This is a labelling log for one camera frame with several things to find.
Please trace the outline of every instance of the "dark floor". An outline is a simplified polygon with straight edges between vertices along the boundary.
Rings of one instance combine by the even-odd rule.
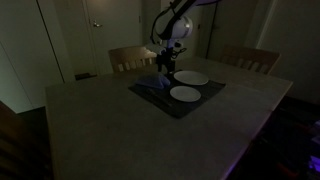
[[[19,115],[49,145],[45,108]],[[320,153],[307,128],[319,119],[320,106],[285,97],[228,179],[306,179],[309,155]]]

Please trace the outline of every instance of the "chair backrest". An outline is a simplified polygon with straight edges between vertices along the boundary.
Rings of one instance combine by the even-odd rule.
[[[280,56],[280,53],[226,45],[219,61],[250,71],[269,74]]]
[[[25,122],[0,101],[0,177],[50,178],[50,151]]]
[[[113,71],[122,72],[154,64],[157,54],[143,46],[132,46],[109,50],[109,57]]]

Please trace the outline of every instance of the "gray tabletop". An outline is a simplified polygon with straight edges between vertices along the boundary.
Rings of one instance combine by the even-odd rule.
[[[200,58],[176,66],[227,85],[182,119],[128,90],[155,66],[47,88],[56,179],[224,179],[292,85]]]

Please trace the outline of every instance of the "dark placemat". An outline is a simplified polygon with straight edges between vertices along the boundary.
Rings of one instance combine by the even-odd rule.
[[[171,85],[164,89],[149,88],[146,86],[141,86],[136,84],[133,86],[130,86],[129,89],[134,93],[138,94],[139,96],[141,96],[142,98],[144,98],[145,100],[156,105],[158,108],[168,113],[169,115],[175,118],[182,118],[188,113],[190,113],[191,111],[200,107],[203,103],[208,101],[210,98],[212,98],[221,89],[225,87],[225,84],[220,84],[211,80],[207,84],[202,86],[186,85],[178,82],[172,77],[169,77],[169,80],[171,81]],[[182,102],[182,101],[176,100],[170,95],[170,90],[175,86],[188,86],[188,87],[195,88],[201,93],[201,98],[196,102]],[[155,92],[156,96],[158,96],[158,98],[152,95],[150,92],[148,92],[148,89],[149,91],[150,89],[152,89]],[[168,106],[168,103],[164,103],[159,98],[162,98],[166,102],[170,103],[170,106]]]

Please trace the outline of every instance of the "plate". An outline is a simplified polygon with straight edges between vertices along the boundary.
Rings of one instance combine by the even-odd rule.
[[[208,76],[195,71],[179,71],[174,73],[173,77],[189,85],[204,85],[209,81]]]
[[[195,102],[201,98],[198,90],[187,86],[176,86],[170,90],[170,95],[183,102]]]

